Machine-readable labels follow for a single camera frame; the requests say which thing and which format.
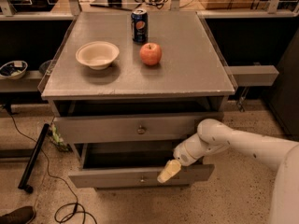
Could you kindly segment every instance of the bowl with items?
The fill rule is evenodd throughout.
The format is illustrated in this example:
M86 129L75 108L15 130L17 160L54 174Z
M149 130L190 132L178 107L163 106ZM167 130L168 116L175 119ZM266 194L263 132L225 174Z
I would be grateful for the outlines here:
M12 61L5 63L0 67L0 77L19 79L25 75L27 68L28 64L25 61Z
M103 70L109 67L119 54L120 50L114 44L94 41L80 47L76 52L76 59L93 70Z

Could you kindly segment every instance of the soda can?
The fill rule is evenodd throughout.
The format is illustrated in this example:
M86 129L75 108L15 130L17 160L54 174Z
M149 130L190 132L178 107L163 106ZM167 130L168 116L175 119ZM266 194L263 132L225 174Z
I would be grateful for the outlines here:
M148 12L146 9L138 8L131 14L132 39L136 43L148 41Z

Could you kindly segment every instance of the speckled floor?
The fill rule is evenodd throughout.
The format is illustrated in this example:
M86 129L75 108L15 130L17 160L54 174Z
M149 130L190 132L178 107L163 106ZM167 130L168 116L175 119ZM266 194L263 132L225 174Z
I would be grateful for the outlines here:
M236 109L235 103L225 108L223 122L249 132L282 137L283 131L272 114L260 101L248 101L246 112ZM38 138L45 122L51 122L48 105L14 105L19 130ZM11 117L0 112L0 148L33 147L35 143L17 133ZM76 170L78 160L73 153L59 152L46 138L44 152L50 158L50 173L64 178L78 195L78 200L97 223L266 223L275 173L266 166L228 149L205 157L204 163L215 164L207 182L196 182L188 188L148 189L76 189L67 174ZM36 208L36 224L56 223L54 215L63 205L75 201L67 185L47 175L47 160L40 153L29 184L34 192L28 194L17 187L26 161L0 161L0 215L24 205ZM66 215L69 210L60 213ZM82 223L77 214L68 223ZM86 223L94 223L87 217Z

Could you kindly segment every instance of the brown shoe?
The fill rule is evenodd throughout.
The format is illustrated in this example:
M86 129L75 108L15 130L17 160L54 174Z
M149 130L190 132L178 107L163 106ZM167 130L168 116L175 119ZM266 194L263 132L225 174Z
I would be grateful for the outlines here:
M36 217L33 206L24 206L0 217L1 224L28 224Z

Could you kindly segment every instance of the gray tabletop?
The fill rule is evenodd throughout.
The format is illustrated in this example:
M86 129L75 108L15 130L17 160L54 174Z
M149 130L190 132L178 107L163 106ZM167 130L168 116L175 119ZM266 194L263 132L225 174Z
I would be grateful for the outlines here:
M105 70L77 62L76 51L92 41L120 49ZM206 31L192 11L149 13L149 42L160 44L159 65L146 66L132 41L131 13L84 13L78 20L42 93L45 99L223 96L235 93Z

